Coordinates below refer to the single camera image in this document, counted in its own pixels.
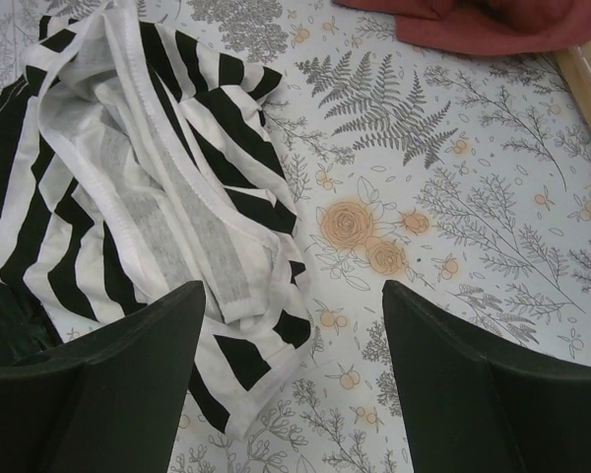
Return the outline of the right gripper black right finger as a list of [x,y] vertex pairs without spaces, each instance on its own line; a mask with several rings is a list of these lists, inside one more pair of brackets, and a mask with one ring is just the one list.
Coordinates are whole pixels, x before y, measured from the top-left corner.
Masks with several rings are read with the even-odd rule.
[[388,280],[382,308],[417,472],[591,472],[591,367],[509,342]]

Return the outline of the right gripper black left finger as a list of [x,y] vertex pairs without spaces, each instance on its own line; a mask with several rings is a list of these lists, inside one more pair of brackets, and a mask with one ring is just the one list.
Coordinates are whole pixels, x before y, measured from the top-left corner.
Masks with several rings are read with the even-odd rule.
[[202,283],[0,366],[0,472],[165,472],[205,309]]

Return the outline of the black white striped tank top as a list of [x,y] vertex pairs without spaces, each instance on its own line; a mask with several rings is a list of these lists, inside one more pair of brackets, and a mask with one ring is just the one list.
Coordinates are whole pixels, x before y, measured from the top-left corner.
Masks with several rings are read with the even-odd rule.
[[45,16],[0,95],[0,282],[56,322],[113,322],[189,282],[206,307],[189,391],[244,439],[312,329],[296,205],[263,103],[279,72],[131,1]]

